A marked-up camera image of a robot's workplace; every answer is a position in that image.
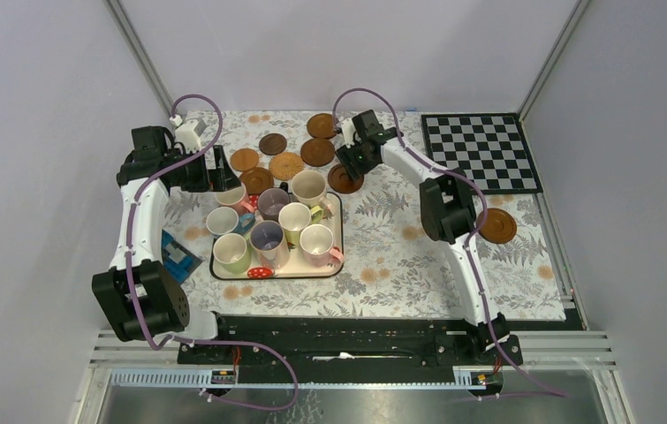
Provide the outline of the woven rattan coaster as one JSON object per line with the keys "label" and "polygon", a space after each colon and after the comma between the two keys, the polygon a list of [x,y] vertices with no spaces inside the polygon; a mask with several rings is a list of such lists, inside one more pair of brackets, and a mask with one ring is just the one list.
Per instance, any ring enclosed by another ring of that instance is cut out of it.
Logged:
{"label": "woven rattan coaster", "polygon": [[288,181],[304,170],[302,158],[294,153],[283,152],[269,161],[269,171],[278,180]]}

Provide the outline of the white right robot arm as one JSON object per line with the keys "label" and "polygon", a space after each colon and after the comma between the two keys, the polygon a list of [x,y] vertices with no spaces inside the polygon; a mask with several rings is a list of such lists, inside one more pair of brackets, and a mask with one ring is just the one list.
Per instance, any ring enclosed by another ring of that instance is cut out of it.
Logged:
{"label": "white right robot arm", "polygon": [[421,226],[443,249],[456,278],[463,319],[469,325],[466,355],[479,364],[490,362],[510,332],[504,315],[490,298],[477,252],[475,236],[480,223],[473,195],[481,190],[456,170],[448,170],[416,151],[396,125],[384,127],[372,110],[341,123],[334,120],[333,131],[343,136],[336,155],[350,178],[360,178],[385,165],[418,188]]}

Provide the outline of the dark walnut coaster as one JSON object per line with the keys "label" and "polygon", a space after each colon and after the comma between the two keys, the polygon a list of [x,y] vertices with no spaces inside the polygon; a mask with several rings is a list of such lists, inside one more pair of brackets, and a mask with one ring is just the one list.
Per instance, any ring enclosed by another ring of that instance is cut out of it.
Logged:
{"label": "dark walnut coaster", "polygon": [[258,148],[264,155],[279,155],[286,150],[287,139],[280,133],[269,133],[260,139]]}

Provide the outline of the brown ridged wooden coaster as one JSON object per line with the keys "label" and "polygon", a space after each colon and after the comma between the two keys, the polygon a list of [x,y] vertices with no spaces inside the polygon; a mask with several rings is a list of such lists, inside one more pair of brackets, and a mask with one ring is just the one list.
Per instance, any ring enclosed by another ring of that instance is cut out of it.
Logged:
{"label": "brown ridged wooden coaster", "polygon": [[322,167],[335,157],[335,148],[330,140],[313,138],[306,141],[300,149],[302,161],[313,167]]}

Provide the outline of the black white chessboard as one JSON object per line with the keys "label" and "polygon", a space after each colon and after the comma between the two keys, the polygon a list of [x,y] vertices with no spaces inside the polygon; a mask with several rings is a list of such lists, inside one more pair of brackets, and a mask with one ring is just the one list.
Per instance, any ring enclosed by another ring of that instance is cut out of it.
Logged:
{"label": "black white chessboard", "polygon": [[428,157],[462,171],[485,194],[542,191],[526,136],[515,114],[423,114]]}

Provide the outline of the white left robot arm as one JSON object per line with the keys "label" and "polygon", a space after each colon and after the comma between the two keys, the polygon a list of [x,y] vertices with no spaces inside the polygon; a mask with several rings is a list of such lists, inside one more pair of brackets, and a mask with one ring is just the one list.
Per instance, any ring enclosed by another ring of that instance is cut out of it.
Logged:
{"label": "white left robot arm", "polygon": [[116,175],[123,202],[116,252],[108,269],[92,278],[92,292],[122,342],[180,332],[190,322],[188,300],[163,263],[163,226],[170,191],[225,192],[239,187],[224,147],[195,152],[163,126],[131,131],[133,150]]}

